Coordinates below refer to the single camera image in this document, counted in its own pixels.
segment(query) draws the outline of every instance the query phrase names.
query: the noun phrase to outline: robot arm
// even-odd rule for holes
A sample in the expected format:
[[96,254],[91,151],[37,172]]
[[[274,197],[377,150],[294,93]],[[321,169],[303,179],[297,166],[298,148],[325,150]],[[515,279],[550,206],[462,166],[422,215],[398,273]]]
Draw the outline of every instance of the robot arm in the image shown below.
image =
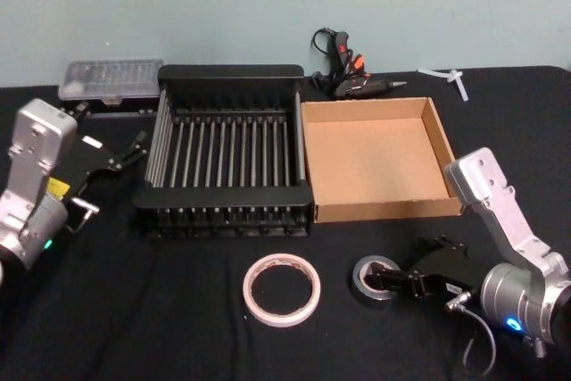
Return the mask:
[[[563,257],[534,235],[517,205],[500,165],[488,148],[472,152],[445,170],[460,201],[472,207],[488,227],[501,255],[510,263],[487,275],[480,303],[496,324],[547,343],[560,343],[562,314],[571,306],[571,277]],[[554,326],[559,328],[554,334]],[[569,338],[562,347],[568,347]]]
[[[120,175],[146,155],[141,147],[144,132],[121,156],[110,153],[91,137],[76,139],[76,118],[85,114],[86,108],[87,103],[80,104],[68,114],[35,99],[18,111],[8,151],[12,167],[0,196],[2,261],[16,261],[30,269],[64,226],[70,203],[85,211],[77,228],[66,225],[71,233],[78,232],[92,214],[99,212],[98,207],[79,198],[90,180],[100,174]],[[63,189],[50,192],[50,180]]]
[[46,192],[51,171],[71,149],[78,123],[41,100],[16,116],[12,168],[0,197],[0,246],[29,269],[68,212]]

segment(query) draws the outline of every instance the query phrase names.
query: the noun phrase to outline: open cardboard tray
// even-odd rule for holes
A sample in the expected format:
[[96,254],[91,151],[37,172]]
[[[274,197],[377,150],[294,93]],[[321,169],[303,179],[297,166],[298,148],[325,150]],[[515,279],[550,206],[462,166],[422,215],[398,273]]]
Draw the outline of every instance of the open cardboard tray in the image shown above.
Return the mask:
[[432,99],[302,104],[316,223],[458,215]]

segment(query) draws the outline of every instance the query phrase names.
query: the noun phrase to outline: white tape roll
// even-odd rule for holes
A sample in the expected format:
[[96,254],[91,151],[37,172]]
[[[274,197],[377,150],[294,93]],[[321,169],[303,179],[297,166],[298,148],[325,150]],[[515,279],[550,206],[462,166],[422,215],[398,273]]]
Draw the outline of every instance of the white tape roll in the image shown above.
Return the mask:
[[[286,265],[298,269],[307,276],[311,283],[311,297],[308,302],[290,314],[272,314],[264,311],[258,306],[252,296],[254,280],[262,271],[277,265]],[[257,320],[272,327],[290,327],[299,325],[315,311],[321,295],[321,283],[319,282],[317,271],[305,259],[292,254],[276,253],[261,258],[248,269],[244,277],[243,293],[248,310]]]

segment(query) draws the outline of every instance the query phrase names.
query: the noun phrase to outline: black tablecloth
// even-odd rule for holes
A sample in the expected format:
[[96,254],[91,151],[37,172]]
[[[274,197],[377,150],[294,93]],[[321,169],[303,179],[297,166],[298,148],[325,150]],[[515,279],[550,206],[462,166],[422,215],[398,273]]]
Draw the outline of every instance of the black tablecloth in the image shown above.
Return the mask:
[[[434,98],[457,156],[481,146],[493,150],[535,234],[571,261],[571,73],[552,67],[464,70],[467,103],[445,79],[387,76],[409,82],[395,96]],[[0,148],[8,148],[18,107],[33,97],[57,103],[55,95],[55,87],[0,90]],[[152,125],[152,119],[92,119],[79,130],[120,151]],[[4,156],[1,185],[8,168]],[[101,213],[78,236],[60,234],[17,289],[0,294],[0,379],[465,378],[461,354],[476,326],[446,314],[443,296],[422,302],[402,297],[375,311],[352,297],[348,276],[369,254],[406,267],[416,237],[441,233],[492,266],[499,254],[474,213],[316,225],[308,237],[151,242],[131,225],[138,173],[95,184],[85,197],[100,204]],[[244,273],[268,253],[298,254],[320,275],[318,309],[300,326],[267,327],[244,307]],[[265,282],[270,304],[308,293],[297,278],[275,281]],[[571,378],[558,352],[536,360],[510,335],[498,333],[497,341],[490,379]],[[470,360],[484,365],[488,354],[480,335]]]

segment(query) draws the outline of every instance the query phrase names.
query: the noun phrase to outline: black dish rack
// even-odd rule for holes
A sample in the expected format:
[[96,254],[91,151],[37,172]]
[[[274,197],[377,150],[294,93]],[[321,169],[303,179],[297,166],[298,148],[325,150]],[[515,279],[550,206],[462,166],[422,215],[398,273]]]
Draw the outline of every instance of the black dish rack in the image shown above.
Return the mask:
[[161,98],[134,200],[154,236],[309,234],[296,65],[159,70]]

